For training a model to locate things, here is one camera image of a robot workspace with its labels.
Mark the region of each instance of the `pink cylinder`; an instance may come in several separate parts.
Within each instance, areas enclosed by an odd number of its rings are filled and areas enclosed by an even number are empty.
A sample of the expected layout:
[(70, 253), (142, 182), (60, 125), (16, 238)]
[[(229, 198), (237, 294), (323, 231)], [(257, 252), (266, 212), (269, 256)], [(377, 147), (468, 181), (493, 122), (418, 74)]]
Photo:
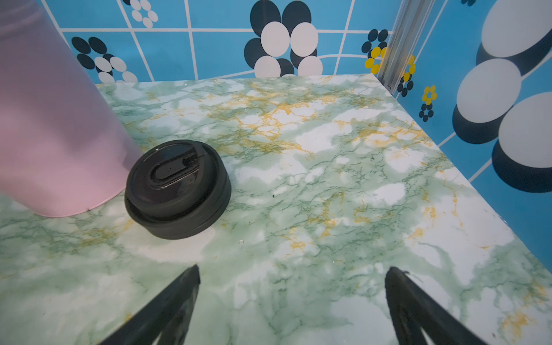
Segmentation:
[(47, 217), (125, 188), (142, 152), (35, 0), (0, 0), (0, 192)]

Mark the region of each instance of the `yellow veining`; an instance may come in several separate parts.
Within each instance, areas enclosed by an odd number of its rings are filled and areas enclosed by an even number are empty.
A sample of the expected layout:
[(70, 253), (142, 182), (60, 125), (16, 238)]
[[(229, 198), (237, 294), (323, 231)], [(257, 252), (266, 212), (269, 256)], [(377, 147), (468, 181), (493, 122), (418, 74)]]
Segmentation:
[(522, 311), (516, 310), (512, 314), (506, 315), (500, 328), (504, 333), (511, 334), (512, 340), (517, 343), (523, 336), (523, 327), (530, 323), (535, 323), (535, 321)]
[(282, 235), (282, 237), (285, 238), (286, 240), (291, 241), (291, 249), (293, 250), (301, 249), (304, 252), (306, 244), (303, 241), (297, 241), (297, 236), (295, 235), (296, 230), (297, 230), (296, 227), (292, 227), (289, 230), (289, 236)]
[(408, 240), (417, 240), (421, 237), (423, 237), (423, 229), (422, 228), (417, 228), (416, 230), (414, 230), (414, 233), (411, 234), (409, 237), (407, 237)]
[(150, 96), (150, 102), (153, 102), (154, 100), (157, 102), (161, 102), (161, 100), (157, 97), (155, 97), (155, 94), (153, 92), (146, 92), (148, 96)]
[(337, 198), (341, 199), (341, 206), (343, 206), (343, 201), (345, 200), (345, 191), (341, 190), (339, 192), (333, 193), (328, 199), (322, 202), (322, 214), (307, 219), (307, 223), (322, 223), (326, 225), (326, 228), (322, 231), (320, 238), (331, 236), (330, 230), (337, 225), (337, 222), (330, 218), (330, 205)]

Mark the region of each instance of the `blue tiled wall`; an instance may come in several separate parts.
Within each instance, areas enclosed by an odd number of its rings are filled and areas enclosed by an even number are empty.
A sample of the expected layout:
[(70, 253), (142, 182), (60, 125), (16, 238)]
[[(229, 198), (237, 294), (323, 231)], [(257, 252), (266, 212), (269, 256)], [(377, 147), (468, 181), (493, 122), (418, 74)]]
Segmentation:
[[(244, 58), (244, 48), (249, 40), (258, 37), (250, 23), (256, 0), (38, 1), (51, 10), (52, 19), (75, 55), (79, 51), (71, 44), (74, 37), (99, 38), (107, 53), (123, 59), (126, 70), (138, 81), (254, 77)], [(273, 1), (280, 15), (290, 2)], [(389, 41), (401, 1), (305, 0), (304, 3), (319, 35), (317, 55), (323, 65), (321, 74), (332, 75), (336, 71), (370, 72), (365, 67), (366, 54), (361, 47), (373, 29), (389, 31)], [(157, 21), (137, 21), (135, 17)], [(290, 50), (281, 57), (289, 60)], [(103, 53), (92, 49), (88, 55), (94, 60)], [(99, 70), (87, 71), (95, 83), (102, 82)], [(120, 71), (110, 73), (112, 81), (124, 80)]]
[[(549, 269), (552, 268), (552, 252), (550, 245), (552, 231), (550, 221), (550, 207), (552, 205), (552, 167), (542, 170), (542, 175), (537, 181), (531, 182), (531, 171), (515, 175), (516, 171), (506, 167), (510, 176), (523, 183), (525, 186), (507, 184), (495, 170), (492, 163), (493, 148), (500, 138), (485, 142), (483, 144), (470, 144), (455, 132), (453, 127), (453, 111), (457, 105), (457, 95), (460, 84), (466, 75), (476, 67), (476, 55), (482, 42), (482, 31), (486, 18), (495, 4), (511, 3), (510, 0), (436, 0), (427, 25), (422, 36), (414, 49), (413, 55), (416, 58), (416, 70), (412, 75), (413, 88), (403, 96), (402, 92), (395, 91), (398, 101), (414, 117), (424, 131), (440, 144), (443, 152), (460, 169), (466, 178), (472, 181), (473, 186), (487, 200), (487, 202), (500, 214), (516, 235), (527, 245)], [(544, 6), (543, 1), (527, 1), (526, 8)], [(544, 6), (546, 10), (536, 10), (532, 16), (533, 21), (542, 21), (542, 26), (548, 30), (552, 29), (551, 6)], [(527, 26), (526, 22), (515, 23), (515, 19), (507, 19), (510, 25)], [(515, 101), (515, 104), (537, 94), (552, 91), (552, 84), (548, 81), (552, 77), (552, 59), (550, 52), (550, 39), (546, 37), (531, 37), (527, 39), (541, 40), (544, 54), (548, 54), (540, 60), (540, 65), (523, 76), (522, 87)], [(507, 40), (509, 44), (518, 44), (514, 39)], [(427, 116), (428, 110), (422, 114), (427, 117), (419, 117), (422, 112), (422, 97), (426, 87), (436, 87), (437, 99), (432, 102), (433, 116)], [(504, 84), (493, 86), (497, 90), (504, 89)], [(545, 112), (552, 117), (550, 110), (552, 102), (549, 102)], [(534, 134), (519, 134), (515, 140), (520, 145), (531, 139), (538, 145), (545, 145), (549, 148), (549, 155), (552, 155), (552, 122), (539, 122), (533, 118), (534, 114), (527, 112), (526, 121), (534, 121)], [(527, 155), (533, 155), (532, 150), (527, 150)], [(550, 161), (545, 156), (537, 157), (542, 161)], [(539, 191), (524, 191), (531, 185), (540, 183), (544, 185)]]

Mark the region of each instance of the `black cup lid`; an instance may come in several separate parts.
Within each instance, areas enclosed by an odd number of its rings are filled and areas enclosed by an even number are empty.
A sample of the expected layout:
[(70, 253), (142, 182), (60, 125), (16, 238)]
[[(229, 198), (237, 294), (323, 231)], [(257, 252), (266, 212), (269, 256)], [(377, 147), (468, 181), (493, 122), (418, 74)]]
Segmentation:
[(152, 234), (185, 238), (205, 230), (226, 209), (231, 185), (218, 153), (192, 140), (173, 140), (145, 153), (126, 182), (130, 216)]

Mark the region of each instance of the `green marble pattern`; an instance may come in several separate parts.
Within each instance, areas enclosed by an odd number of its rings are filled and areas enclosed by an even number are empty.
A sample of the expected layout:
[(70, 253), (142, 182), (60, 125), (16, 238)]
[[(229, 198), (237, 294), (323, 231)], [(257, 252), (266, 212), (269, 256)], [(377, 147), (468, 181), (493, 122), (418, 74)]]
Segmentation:
[(142, 150), (214, 147), (230, 204), (167, 241), (122, 195), (63, 219), (0, 199), (0, 343), (98, 343), (194, 263), (188, 345), (396, 344), (390, 266), (489, 344), (549, 342), (550, 273), (374, 76), (100, 90)]

